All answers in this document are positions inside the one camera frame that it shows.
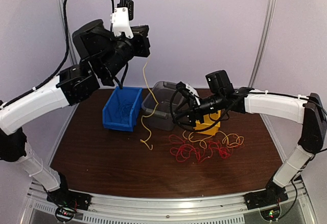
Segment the right aluminium frame post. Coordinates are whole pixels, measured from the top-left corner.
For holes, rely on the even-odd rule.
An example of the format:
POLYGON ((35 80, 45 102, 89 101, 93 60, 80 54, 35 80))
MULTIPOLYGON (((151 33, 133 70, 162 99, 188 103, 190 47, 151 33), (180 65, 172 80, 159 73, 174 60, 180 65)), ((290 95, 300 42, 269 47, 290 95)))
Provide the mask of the right aluminium frame post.
POLYGON ((260 65, 263 60, 265 48, 266 48, 267 41, 268 41, 269 31, 271 28, 271 24, 272 24, 274 12, 275 12, 276 1, 277 0, 268 0, 267 1, 267 8, 266 8, 266 13, 265 13, 265 19, 264 19, 264 24, 263 24, 263 28, 262 28, 262 33, 261 33, 261 37, 260 37, 260 42, 259 42, 259 46, 258 46, 258 51, 256 54, 254 66, 253 66, 249 84, 248 84, 250 87, 254 87, 256 78, 257 78, 259 70, 260 70, 260 65))

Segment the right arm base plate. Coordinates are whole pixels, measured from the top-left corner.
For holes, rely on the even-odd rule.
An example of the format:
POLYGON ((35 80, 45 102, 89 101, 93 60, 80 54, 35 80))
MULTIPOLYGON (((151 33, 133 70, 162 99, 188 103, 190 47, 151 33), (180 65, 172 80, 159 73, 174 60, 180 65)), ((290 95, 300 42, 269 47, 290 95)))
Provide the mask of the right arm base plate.
POLYGON ((282 189, 281 192, 265 189, 245 194, 244 200, 247 209, 252 210, 267 207, 270 205, 277 205, 279 201, 288 200, 288 195, 285 192, 285 189, 282 189))

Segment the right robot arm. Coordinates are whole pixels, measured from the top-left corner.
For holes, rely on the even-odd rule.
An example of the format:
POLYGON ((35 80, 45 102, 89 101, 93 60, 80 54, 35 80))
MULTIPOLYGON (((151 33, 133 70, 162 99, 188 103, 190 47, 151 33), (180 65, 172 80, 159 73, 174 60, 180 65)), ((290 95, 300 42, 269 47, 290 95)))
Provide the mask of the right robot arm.
POLYGON ((205 78, 212 93, 206 98, 200 98, 189 84, 176 84, 170 101, 173 102, 178 94, 183 96, 183 101, 177 106, 170 104, 169 109, 173 122, 180 128, 201 132, 196 128, 196 123, 204 123, 206 115, 218 111, 223 113, 214 120, 213 125, 221 122, 230 111, 261 115, 270 126, 269 133, 278 142, 281 142, 281 138, 276 132, 281 127, 271 123, 271 120, 280 121, 283 126, 291 123, 299 126, 300 135, 295 136, 298 141, 294 148, 273 174, 265 190, 258 194, 259 200, 273 204, 281 197, 285 187, 300 175, 308 162, 315 155, 326 151, 326 111, 320 96, 316 93, 308 96, 280 94, 253 87, 234 88, 225 70, 209 73, 205 78))

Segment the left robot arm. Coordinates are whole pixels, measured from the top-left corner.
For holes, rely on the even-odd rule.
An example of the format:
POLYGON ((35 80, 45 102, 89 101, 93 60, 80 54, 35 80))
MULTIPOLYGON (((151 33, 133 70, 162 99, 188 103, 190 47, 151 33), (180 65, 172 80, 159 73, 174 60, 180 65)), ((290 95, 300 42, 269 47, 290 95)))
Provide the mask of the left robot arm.
POLYGON ((147 25, 106 30, 101 19, 91 21, 73 35, 80 62, 61 70, 41 87, 1 104, 1 160, 19 162, 30 177, 41 183, 52 202, 70 205, 74 198, 62 173, 45 166, 22 127, 51 111, 88 99, 101 85, 118 83, 117 73, 134 57, 148 57, 147 25))

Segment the grey transparent plastic tub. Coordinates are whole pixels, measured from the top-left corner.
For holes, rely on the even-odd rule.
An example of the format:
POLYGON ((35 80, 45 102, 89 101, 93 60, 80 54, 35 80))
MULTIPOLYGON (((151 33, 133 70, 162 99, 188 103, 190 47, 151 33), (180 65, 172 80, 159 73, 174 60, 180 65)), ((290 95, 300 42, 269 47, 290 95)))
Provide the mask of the grey transparent plastic tub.
MULTIPOLYGON (((161 129, 165 131, 172 131, 175 127, 173 119, 170 113, 170 100, 174 92, 176 91, 176 83, 159 81, 152 88, 152 93, 154 94, 156 100, 158 101, 158 106, 152 116, 145 119, 146 124, 150 128, 161 129)), ((184 97, 178 93, 176 94, 173 101, 173 108, 183 101, 184 97)), ((142 109, 145 116, 152 114, 153 109, 156 106, 156 101, 154 100, 151 93, 149 93, 144 101, 142 102, 142 109)))

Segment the blue plastic bin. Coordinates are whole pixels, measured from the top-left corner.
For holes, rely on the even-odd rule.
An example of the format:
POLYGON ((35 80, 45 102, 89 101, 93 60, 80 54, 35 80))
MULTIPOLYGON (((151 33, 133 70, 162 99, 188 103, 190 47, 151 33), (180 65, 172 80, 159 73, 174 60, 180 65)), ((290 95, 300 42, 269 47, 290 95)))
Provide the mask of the blue plastic bin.
POLYGON ((133 132, 142 105, 142 88, 116 87, 102 110, 105 129, 133 132))

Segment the aluminium front rail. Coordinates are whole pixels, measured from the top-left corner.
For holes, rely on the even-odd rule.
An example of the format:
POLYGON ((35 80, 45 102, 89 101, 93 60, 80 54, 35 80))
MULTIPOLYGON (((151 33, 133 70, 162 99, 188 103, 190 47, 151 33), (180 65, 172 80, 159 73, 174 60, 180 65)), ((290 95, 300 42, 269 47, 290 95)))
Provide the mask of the aluminium front rail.
MULTIPOLYGON (((220 196, 189 198, 130 198, 91 194, 88 210, 78 210, 68 223, 318 223, 302 180, 296 203, 285 217, 266 221, 264 211, 277 206, 247 208, 241 192, 220 196)), ((32 181, 22 217, 18 223, 61 223, 55 217, 56 205, 46 200, 42 186, 32 181)))

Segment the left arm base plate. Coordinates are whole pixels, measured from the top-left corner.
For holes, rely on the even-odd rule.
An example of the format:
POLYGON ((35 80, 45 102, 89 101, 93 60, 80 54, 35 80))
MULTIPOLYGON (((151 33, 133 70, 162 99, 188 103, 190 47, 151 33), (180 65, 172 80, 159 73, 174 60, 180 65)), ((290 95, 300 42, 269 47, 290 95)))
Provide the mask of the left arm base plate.
POLYGON ((87 211, 91 202, 91 195, 75 191, 69 191, 68 193, 50 192, 47 194, 46 199, 57 206, 69 207, 73 210, 87 211))

